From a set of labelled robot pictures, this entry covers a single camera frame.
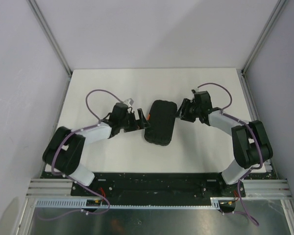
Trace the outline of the black plastic tool case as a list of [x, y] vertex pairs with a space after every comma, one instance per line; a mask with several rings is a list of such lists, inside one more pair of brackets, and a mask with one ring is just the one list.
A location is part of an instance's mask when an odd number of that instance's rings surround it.
[[150, 127], [145, 130], [145, 140], [155, 145], [169, 145], [172, 140], [176, 112], [176, 103], [166, 100], [154, 101], [147, 117]]

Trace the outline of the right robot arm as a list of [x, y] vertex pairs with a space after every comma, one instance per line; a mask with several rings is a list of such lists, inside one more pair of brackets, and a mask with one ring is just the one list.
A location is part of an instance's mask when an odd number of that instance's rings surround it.
[[176, 117], [188, 122], [198, 119], [232, 138], [234, 160], [221, 173], [222, 181], [216, 184], [217, 193], [228, 196], [234, 190], [234, 183], [242, 180], [252, 170], [261, 169], [263, 163], [273, 157], [271, 143], [261, 121], [248, 122], [229, 115], [224, 108], [213, 107], [207, 91], [192, 92], [193, 99], [183, 99]]

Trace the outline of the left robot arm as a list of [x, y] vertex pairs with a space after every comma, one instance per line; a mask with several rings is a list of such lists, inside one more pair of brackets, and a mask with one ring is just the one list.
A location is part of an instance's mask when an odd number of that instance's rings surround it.
[[92, 196], [98, 191], [95, 174], [80, 163], [85, 146], [97, 141], [107, 140], [119, 134], [121, 130], [132, 132], [150, 127], [142, 109], [138, 109], [139, 118], [135, 118], [132, 107], [125, 103], [116, 103], [112, 112], [95, 125], [71, 130], [59, 127], [47, 145], [42, 160], [51, 166], [54, 174], [67, 176], [82, 184], [84, 193]]

